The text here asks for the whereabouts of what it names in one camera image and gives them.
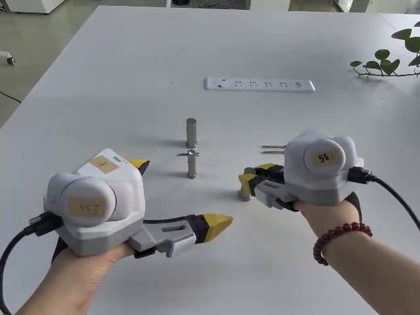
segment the green plant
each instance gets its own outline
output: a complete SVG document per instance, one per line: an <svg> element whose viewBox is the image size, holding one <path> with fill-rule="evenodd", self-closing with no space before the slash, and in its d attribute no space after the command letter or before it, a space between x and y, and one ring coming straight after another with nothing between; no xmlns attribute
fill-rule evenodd
<svg viewBox="0 0 420 315"><path fill-rule="evenodd" d="M414 27L420 27L420 22L417 22ZM395 71L400 65L400 59L391 61L389 60L389 50L379 49L377 52L375 52L375 58L378 61L370 60L366 62L362 66L366 71L364 73L361 73L356 69L358 66L363 64L363 62L355 60L350 63L350 66L352 66L353 70L359 76L366 75L368 77L407 77L415 75L418 77L420 75L420 72L415 71L416 68L420 68L420 37L411 37L411 28L393 33L391 37L404 41L406 49L411 53L415 53L415 58L408 64L409 67L415 67L413 73L397 74ZM377 70L380 73L373 73L370 70Z"/></svg>

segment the black cable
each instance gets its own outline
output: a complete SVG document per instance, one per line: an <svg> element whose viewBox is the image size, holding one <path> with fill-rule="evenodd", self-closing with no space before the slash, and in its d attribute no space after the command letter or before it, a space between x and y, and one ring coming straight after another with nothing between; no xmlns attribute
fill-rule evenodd
<svg viewBox="0 0 420 315"><path fill-rule="evenodd" d="M19 234L13 238L0 258L0 311L4 315L12 315L5 303L3 278L5 275L7 259L9 258L9 255L11 254L14 246L16 246L16 244L25 236L31 235L33 233L35 233L36 236L42 236L53 230L56 230L57 228L60 228L63 225L63 220L58 215L47 211L31 219L30 223L31 224L29 226L25 227L23 231L19 232Z"/></svg>
<svg viewBox="0 0 420 315"><path fill-rule="evenodd" d="M386 182L377 178L375 175L372 174L371 171L364 169L363 167L352 167L348 170L347 180L349 182L358 182L359 184L367 184L369 182L376 182L377 184L381 185L385 188L391 195L397 199L404 209L407 211L408 215L413 220L414 224L416 225L417 229L420 231L420 221L416 217L414 211L411 207L406 203L404 199Z"/></svg>
<svg viewBox="0 0 420 315"><path fill-rule="evenodd" d="M8 246L6 247L6 249L5 249L3 255L1 256L1 259L0 259L0 310L3 312L4 315L12 315L12 313L10 312L10 310L6 306L4 290L3 290L3 276L5 274L6 262L7 262L7 259L9 257L9 255L11 254L14 246L16 246L16 244L22 238L24 238L27 235L28 235L28 233L25 232L25 230L19 232L19 234L16 235L13 238L13 240L8 244Z"/></svg>
<svg viewBox="0 0 420 315"><path fill-rule="evenodd" d="M402 204L402 206L404 207L404 209L408 212L408 215L413 220L413 222L416 225L417 229L420 231L420 221L417 218L417 216L415 215L415 213L413 212L413 210L411 209L411 207L406 203L406 201L404 199L402 199L402 197L391 186L389 186L386 182L384 182L380 178L377 178L376 176L371 175L369 180L371 182L378 183L383 188L385 188L386 190L388 190L388 192L391 195L393 195L395 197L395 199L397 199Z"/></svg>
<svg viewBox="0 0 420 315"><path fill-rule="evenodd" d="M22 103L21 101L19 101L17 98L14 98L13 96L10 96L10 95L8 95L8 94L6 94L6 93L4 93L4 92L1 92L0 91L0 94L2 94L2 95L4 95L5 97L9 97L11 100L14 100L15 102L17 102L17 103Z"/></svg>

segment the gray floor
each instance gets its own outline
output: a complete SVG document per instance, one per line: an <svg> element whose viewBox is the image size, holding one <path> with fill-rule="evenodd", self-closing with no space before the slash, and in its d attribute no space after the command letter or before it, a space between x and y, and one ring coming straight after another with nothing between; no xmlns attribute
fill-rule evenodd
<svg viewBox="0 0 420 315"><path fill-rule="evenodd" d="M190 7L215 3L245 9L245 0L191 0ZM0 14L0 50L9 51L17 62L11 67L0 60L0 91L24 99L98 5L164 7L165 0L67 0L50 15ZM331 0L292 0L289 9L336 11ZM17 107L0 95L0 127Z"/></svg>

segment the power strip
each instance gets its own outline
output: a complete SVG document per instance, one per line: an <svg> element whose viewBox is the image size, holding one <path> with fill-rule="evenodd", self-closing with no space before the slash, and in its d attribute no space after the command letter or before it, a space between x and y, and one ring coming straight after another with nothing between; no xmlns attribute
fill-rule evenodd
<svg viewBox="0 0 420 315"><path fill-rule="evenodd" d="M308 80L271 80L206 77L207 90L222 91L272 91L272 92L315 92L315 87Z"/></svg>

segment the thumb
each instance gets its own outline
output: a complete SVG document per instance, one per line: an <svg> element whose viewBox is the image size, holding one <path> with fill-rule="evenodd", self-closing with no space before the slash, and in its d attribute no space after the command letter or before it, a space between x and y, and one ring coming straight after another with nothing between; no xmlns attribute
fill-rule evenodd
<svg viewBox="0 0 420 315"><path fill-rule="evenodd" d="M134 254L134 250L131 249L126 243L122 243L110 250L109 258L113 263L116 263L120 259L131 256L132 254Z"/></svg>

